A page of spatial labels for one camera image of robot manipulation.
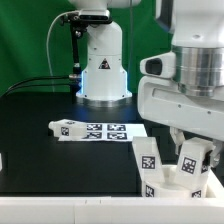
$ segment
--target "metal cylinder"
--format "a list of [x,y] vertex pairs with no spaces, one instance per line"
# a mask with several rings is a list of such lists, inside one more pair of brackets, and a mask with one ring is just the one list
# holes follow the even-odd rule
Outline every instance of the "metal cylinder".
[[224,85],[224,48],[183,48],[173,46],[176,54],[175,81],[179,90],[191,96],[213,96]]

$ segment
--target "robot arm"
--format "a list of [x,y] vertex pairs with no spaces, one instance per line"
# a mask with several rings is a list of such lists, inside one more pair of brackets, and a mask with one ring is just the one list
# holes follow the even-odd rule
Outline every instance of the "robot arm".
[[138,5],[141,0],[69,0],[77,9],[128,8],[131,4]]
[[141,62],[147,76],[139,85],[138,110],[144,119],[172,127],[177,149],[181,130],[213,139],[215,167],[224,142],[223,2],[157,0],[156,6],[159,24],[174,31],[172,50]]

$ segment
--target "black tabletop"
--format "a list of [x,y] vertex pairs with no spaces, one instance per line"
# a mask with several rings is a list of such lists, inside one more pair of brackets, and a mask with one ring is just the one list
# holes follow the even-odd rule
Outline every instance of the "black tabletop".
[[[14,93],[0,100],[0,196],[140,196],[130,142],[58,142],[50,121],[144,123],[157,138],[162,162],[175,163],[169,127],[143,121],[136,96],[129,105],[93,108],[72,104],[69,93]],[[224,156],[214,170],[224,183]]]

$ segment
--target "white paper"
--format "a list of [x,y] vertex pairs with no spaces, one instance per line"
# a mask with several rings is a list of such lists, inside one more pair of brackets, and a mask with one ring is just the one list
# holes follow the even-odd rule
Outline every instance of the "white paper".
[[147,137],[143,124],[88,123],[86,138],[76,140],[71,136],[61,136],[59,141],[131,142],[134,136]]

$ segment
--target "green backdrop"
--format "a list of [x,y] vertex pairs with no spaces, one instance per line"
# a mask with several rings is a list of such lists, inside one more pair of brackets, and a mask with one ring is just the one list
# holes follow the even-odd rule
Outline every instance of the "green backdrop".
[[[129,74],[129,90],[137,92],[142,77],[141,59],[170,50],[170,35],[154,21],[155,0],[142,0],[134,7],[134,51]],[[49,75],[46,37],[53,19],[73,10],[67,0],[1,0],[0,1],[0,93],[12,84],[30,77]],[[130,9],[112,9],[112,16],[123,30],[123,67],[128,69],[130,49]],[[79,41],[82,67],[86,64],[86,37]],[[72,71],[72,50],[69,26],[53,29],[50,55],[54,75]],[[52,91],[38,88],[35,91]],[[56,91],[68,91],[57,87]]]

